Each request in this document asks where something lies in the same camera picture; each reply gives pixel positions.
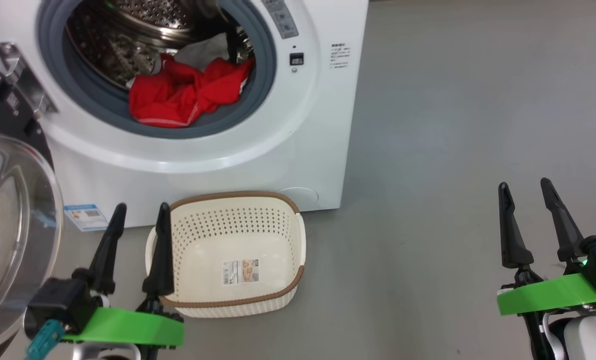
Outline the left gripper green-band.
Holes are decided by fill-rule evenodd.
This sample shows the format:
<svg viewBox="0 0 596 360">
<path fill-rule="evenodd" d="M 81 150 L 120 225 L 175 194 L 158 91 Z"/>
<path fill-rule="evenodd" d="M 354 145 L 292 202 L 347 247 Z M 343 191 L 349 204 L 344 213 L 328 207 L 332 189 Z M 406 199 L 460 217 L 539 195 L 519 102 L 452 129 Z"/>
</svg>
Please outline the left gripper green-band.
<svg viewBox="0 0 596 360">
<path fill-rule="evenodd" d="M 72 272 L 89 290 L 104 296 L 115 292 L 118 241 L 124 234 L 126 203 L 118 203 L 88 268 Z M 156 360 L 160 350 L 175 350 L 184 343 L 184 321 L 167 312 L 160 299 L 175 292 L 172 219 L 167 202 L 160 205 L 155 224 L 155 249 L 142 291 L 146 299 L 136 310 L 100 307 L 81 333 L 66 334 L 74 360 Z"/>
</svg>

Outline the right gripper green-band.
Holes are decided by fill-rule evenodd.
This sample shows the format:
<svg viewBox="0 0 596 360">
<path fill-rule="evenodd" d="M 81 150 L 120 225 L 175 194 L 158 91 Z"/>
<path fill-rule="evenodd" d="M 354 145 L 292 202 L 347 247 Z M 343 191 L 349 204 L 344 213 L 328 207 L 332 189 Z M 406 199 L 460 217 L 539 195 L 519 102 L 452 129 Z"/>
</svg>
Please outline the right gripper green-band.
<svg viewBox="0 0 596 360">
<path fill-rule="evenodd" d="M 584 255 L 580 244 L 585 238 L 552 181 L 543 177 L 540 186 L 556 231 L 558 259 L 561 262 L 578 259 Z M 522 268 L 533 264 L 534 257 L 520 233 L 515 218 L 515 201 L 508 183 L 501 182 L 497 191 L 501 264 L 506 269 L 517 269 L 515 282 L 497 292 L 500 315 L 522 315 L 596 304 L 596 289 L 581 273 L 582 268 L 570 275 L 540 281 L 536 280 L 530 268 Z"/>
</svg>

